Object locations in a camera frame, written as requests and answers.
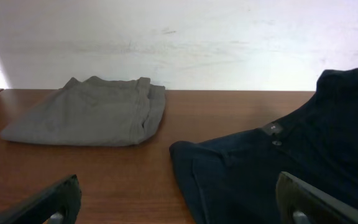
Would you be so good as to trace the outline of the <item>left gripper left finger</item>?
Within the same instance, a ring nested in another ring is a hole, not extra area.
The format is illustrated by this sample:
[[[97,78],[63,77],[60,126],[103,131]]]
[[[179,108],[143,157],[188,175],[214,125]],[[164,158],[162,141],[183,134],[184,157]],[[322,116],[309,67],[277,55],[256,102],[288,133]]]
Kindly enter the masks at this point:
[[[81,189],[73,174],[0,212],[0,224],[74,224],[80,208]]]

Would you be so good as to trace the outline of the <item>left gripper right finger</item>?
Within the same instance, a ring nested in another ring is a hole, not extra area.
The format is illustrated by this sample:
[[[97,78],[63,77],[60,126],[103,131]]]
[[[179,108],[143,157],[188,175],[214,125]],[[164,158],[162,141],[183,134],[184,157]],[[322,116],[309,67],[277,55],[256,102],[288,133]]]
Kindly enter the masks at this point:
[[[358,224],[357,209],[290,173],[280,173],[275,194],[282,223]]]

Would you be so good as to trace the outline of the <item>navy blue shorts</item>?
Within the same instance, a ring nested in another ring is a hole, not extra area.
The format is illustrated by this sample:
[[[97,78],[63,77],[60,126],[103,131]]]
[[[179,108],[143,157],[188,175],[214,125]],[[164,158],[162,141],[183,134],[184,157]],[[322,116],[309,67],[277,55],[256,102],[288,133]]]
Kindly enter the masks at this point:
[[[358,68],[325,70],[303,106],[261,128],[178,141],[170,156],[197,223],[279,223],[281,172],[358,209]]]

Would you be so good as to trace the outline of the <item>folded grey shorts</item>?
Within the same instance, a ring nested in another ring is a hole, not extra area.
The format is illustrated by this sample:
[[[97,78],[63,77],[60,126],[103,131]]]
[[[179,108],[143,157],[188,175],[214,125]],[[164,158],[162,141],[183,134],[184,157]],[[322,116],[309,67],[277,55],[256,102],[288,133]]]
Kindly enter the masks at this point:
[[[131,146],[152,137],[165,109],[165,87],[149,78],[67,84],[1,131],[7,141],[65,146]]]

